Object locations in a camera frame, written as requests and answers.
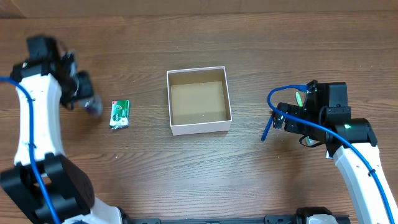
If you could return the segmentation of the clear pump dispenser bottle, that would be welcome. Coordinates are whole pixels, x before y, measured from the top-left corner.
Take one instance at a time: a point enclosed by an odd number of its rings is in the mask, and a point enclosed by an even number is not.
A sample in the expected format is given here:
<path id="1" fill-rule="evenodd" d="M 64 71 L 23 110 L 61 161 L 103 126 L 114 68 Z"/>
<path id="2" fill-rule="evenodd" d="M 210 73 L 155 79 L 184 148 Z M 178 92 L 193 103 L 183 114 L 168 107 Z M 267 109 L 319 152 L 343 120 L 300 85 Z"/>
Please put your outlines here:
<path id="1" fill-rule="evenodd" d="M 103 113 L 103 102 L 97 93 L 95 93 L 92 97 L 80 100 L 78 104 L 92 116 L 101 116 Z"/>

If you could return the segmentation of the green soap bar package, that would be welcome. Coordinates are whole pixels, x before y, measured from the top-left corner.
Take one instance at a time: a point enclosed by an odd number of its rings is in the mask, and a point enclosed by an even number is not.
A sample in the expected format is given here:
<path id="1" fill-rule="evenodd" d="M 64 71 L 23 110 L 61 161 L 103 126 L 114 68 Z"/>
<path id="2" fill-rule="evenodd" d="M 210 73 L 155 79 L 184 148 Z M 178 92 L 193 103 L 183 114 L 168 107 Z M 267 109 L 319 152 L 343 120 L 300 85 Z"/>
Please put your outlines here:
<path id="1" fill-rule="evenodd" d="M 130 105 L 129 100 L 112 101 L 109 121 L 111 129 L 122 129 L 129 126 Z"/>

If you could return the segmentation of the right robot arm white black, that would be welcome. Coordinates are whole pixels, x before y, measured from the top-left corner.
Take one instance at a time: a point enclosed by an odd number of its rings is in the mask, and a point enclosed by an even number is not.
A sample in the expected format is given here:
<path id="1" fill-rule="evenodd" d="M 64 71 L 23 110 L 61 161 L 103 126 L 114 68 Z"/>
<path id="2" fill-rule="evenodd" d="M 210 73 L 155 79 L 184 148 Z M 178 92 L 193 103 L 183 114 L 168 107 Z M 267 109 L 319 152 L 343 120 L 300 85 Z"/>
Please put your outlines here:
<path id="1" fill-rule="evenodd" d="M 345 82 L 292 85 L 306 94 L 303 105 L 267 104 L 272 115 L 262 134 L 270 128 L 284 129 L 315 140 L 326 147 L 348 188 L 360 223 L 397 223 L 397 204 L 381 165 L 377 137 L 368 120 L 352 118 Z"/>

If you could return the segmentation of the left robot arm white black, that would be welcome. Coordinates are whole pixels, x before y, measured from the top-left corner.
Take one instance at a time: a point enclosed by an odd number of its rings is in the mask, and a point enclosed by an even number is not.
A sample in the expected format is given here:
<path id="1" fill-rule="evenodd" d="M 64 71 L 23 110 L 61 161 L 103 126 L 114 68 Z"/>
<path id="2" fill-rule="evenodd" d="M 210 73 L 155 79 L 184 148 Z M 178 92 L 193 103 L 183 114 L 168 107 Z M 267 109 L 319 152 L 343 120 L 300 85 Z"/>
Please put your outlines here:
<path id="1" fill-rule="evenodd" d="M 20 105 L 19 143 L 13 168 L 1 172 L 2 189 L 32 223 L 128 223 L 121 208 L 96 198 L 63 148 L 61 107 L 78 103 L 95 116 L 103 110 L 88 72 L 51 36 L 29 37 L 27 48 L 29 57 L 1 78 L 15 86 Z"/>

